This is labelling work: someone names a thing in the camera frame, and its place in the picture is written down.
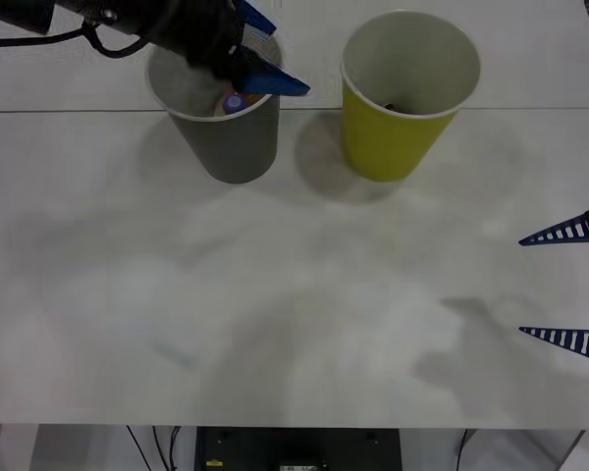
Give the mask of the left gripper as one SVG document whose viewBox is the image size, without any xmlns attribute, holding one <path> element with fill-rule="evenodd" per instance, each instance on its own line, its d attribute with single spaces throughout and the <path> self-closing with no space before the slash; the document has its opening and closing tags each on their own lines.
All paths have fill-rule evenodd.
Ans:
<svg viewBox="0 0 589 471">
<path fill-rule="evenodd" d="M 151 43 L 217 79 L 230 79 L 238 92 L 304 96 L 310 91 L 309 85 L 241 45 L 243 24 L 267 35 L 277 29 L 245 0 L 147 1 L 144 14 Z"/>
</svg>

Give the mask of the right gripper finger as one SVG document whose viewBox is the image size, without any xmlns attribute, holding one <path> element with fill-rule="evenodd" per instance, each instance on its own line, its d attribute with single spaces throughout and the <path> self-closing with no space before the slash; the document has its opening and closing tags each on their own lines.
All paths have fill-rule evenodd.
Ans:
<svg viewBox="0 0 589 471">
<path fill-rule="evenodd" d="M 540 341 L 589 358 L 589 330 L 519 327 L 518 330 Z"/>
<path fill-rule="evenodd" d="M 589 243 L 589 210 L 575 218 L 529 235 L 518 243 L 521 246 Z"/>
</svg>

